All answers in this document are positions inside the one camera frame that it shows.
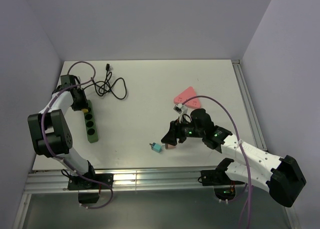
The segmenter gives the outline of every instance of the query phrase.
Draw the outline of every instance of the white table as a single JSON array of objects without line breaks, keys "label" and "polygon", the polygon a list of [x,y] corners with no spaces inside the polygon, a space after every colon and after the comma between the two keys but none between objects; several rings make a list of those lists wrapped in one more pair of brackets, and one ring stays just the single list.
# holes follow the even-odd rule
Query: white table
[{"label": "white table", "polygon": [[[74,61],[64,62],[65,75]],[[112,82],[123,77],[128,89],[126,100],[117,100],[111,93],[104,98],[94,87],[85,90],[93,104],[99,141],[89,143],[83,113],[67,111],[65,118],[78,153],[95,169],[137,169],[190,166],[216,166],[225,158],[207,148],[199,138],[188,138],[172,150],[156,153],[149,143],[161,143],[169,123],[178,118],[173,110],[174,97],[189,86],[197,95],[206,95],[221,102],[232,115],[240,137],[254,145],[254,138],[230,60],[123,60],[90,61],[96,68],[96,81],[104,80],[106,63],[113,67]],[[76,65],[71,74],[87,81],[92,69]],[[121,82],[114,91],[123,95]],[[200,98],[212,121],[234,132],[225,112],[214,102]],[[36,156],[34,170],[57,170],[63,166],[45,156]]]}]

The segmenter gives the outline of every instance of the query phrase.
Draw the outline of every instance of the pink block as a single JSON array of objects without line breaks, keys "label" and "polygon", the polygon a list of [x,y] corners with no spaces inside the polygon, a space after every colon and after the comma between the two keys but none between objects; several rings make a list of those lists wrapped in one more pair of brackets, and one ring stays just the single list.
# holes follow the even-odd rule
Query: pink block
[{"label": "pink block", "polygon": [[[180,93],[173,99],[174,104],[185,102],[187,99],[195,97],[197,94],[192,86]],[[198,109],[201,108],[201,103],[198,98],[192,99],[185,104],[188,108]]]}]

